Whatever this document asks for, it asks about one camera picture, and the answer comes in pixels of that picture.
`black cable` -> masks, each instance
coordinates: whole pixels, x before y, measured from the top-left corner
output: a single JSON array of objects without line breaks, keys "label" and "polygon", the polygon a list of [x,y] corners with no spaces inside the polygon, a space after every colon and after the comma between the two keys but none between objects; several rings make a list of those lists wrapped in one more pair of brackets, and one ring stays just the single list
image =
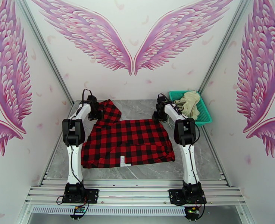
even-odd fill
[{"label": "black cable", "polygon": [[206,207],[206,205],[204,204],[203,212],[201,213],[201,215],[196,220],[199,220],[203,216],[203,214],[205,213],[205,207]]},{"label": "black cable", "polygon": [[85,92],[85,91],[89,91],[90,94],[91,94],[91,96],[93,95],[91,90],[85,88],[85,89],[82,91],[81,106],[84,106],[84,92]]},{"label": "black cable", "polygon": [[63,201],[62,201],[61,203],[58,203],[58,200],[59,200],[59,198],[61,198],[61,197],[64,197],[64,195],[63,195],[63,196],[59,196],[59,197],[56,199],[56,204],[57,204],[57,205],[61,205],[61,204],[63,203]]},{"label": "black cable", "polygon": [[166,104],[172,105],[173,109],[177,112],[177,114],[182,115],[182,112],[180,111],[178,106],[173,101],[169,100],[163,93],[159,93],[158,98],[159,98],[159,95],[162,95],[166,99],[166,101],[167,101]]},{"label": "black cable", "polygon": [[84,212],[84,214],[83,214],[83,215],[85,215],[85,214],[86,214],[86,212],[88,211],[89,206],[90,206],[90,200],[88,199],[88,207],[86,208],[86,210],[85,210],[85,212]]},{"label": "black cable", "polygon": [[196,128],[197,128],[197,130],[198,130],[198,132],[199,132],[199,136],[197,137],[197,139],[193,142],[193,144],[192,145],[194,145],[196,142],[198,142],[199,141],[199,139],[200,139],[200,128],[197,126],[197,124],[195,124],[194,122],[192,122],[192,121],[189,121],[189,122],[191,122],[192,124],[194,124],[195,126],[196,126]]},{"label": "black cable", "polygon": [[192,159],[191,159],[191,150],[190,150],[191,145],[189,145],[189,156],[190,156],[190,162],[191,162],[191,168],[192,168],[193,176],[194,176],[194,178],[196,180],[196,183],[197,183],[198,181],[196,179],[196,174],[194,173],[193,163],[192,163]]},{"label": "black cable", "polygon": [[72,166],[73,147],[71,146],[71,148],[72,148],[72,151],[71,151],[71,161],[70,161],[70,163],[71,163],[71,172],[72,172],[73,176],[77,179],[77,181],[78,181],[80,184],[83,185],[83,183],[82,183],[82,182],[78,179],[78,177],[76,177],[76,175],[74,174],[74,170],[73,170],[73,166]]}]

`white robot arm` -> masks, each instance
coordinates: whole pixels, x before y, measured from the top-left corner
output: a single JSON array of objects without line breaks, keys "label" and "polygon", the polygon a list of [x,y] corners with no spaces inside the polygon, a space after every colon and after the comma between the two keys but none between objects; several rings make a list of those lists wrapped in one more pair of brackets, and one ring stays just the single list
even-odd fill
[{"label": "white robot arm", "polygon": [[183,188],[182,190],[169,190],[171,203],[178,206],[188,203],[206,204],[206,197],[201,188],[194,158],[194,143],[198,140],[196,139],[197,126],[194,119],[184,116],[178,107],[163,94],[158,95],[156,109],[157,111],[153,113],[153,120],[165,122],[169,115],[174,121],[174,139],[179,145],[182,155]]},{"label": "white robot arm", "polygon": [[[85,103],[82,106],[80,106],[77,109],[77,111],[70,117],[70,120],[74,120],[75,122],[74,132],[76,131],[76,123],[78,123],[79,126],[81,126],[81,122],[87,117],[87,115],[90,112],[91,112],[91,105]],[[81,134],[83,133],[83,135],[78,136],[78,140],[80,139],[80,137],[85,139],[84,130],[81,131],[80,133]],[[82,143],[80,143],[78,146],[76,146],[76,144],[67,146],[68,157],[69,157],[68,182],[70,184],[76,184],[78,182],[82,182],[83,180],[82,173],[81,173],[81,148],[82,148]]]},{"label": "white robot arm", "polygon": [[[176,122],[177,120],[185,120],[186,118],[183,117],[182,114],[178,114],[174,107],[171,104],[167,104],[164,107],[164,111],[170,118]],[[195,166],[195,159],[194,159],[194,145],[186,144],[185,146],[178,144],[181,155],[182,155],[182,162],[183,162],[183,181],[187,184],[197,184],[198,176]]]}]

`ventilation grille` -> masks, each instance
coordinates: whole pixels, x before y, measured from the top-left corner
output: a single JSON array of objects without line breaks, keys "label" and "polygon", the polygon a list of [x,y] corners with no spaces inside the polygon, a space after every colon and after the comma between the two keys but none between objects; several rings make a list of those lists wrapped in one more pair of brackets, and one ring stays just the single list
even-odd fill
[{"label": "ventilation grille", "polygon": [[[74,206],[47,206],[34,205],[32,213],[56,214],[56,215],[70,215],[73,214]],[[141,207],[89,207],[86,212],[87,215],[123,215],[123,216],[182,216],[185,215],[184,207],[155,207],[155,208],[141,208]]]}]

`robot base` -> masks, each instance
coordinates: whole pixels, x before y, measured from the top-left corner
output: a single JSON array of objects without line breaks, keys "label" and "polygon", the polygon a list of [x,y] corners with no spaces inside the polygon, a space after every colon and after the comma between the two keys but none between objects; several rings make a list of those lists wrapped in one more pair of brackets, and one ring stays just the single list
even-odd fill
[{"label": "robot base", "polygon": [[62,203],[97,203],[98,189],[85,189],[83,184],[66,184]]}]

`mounting plate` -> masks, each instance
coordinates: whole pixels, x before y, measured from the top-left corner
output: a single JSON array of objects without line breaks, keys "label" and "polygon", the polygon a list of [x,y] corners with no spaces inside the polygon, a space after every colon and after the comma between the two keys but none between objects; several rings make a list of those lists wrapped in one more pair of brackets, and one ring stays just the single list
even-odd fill
[{"label": "mounting plate", "polygon": [[98,189],[84,189],[84,194],[80,195],[72,195],[72,194],[66,194],[63,197],[62,202],[63,203],[84,203],[85,198],[87,198],[86,203],[97,203],[98,201]]},{"label": "mounting plate", "polygon": [[193,196],[191,198],[185,199],[182,189],[169,189],[168,195],[171,204],[177,206],[183,206],[185,204],[206,204],[207,200],[202,191],[202,196]]}]

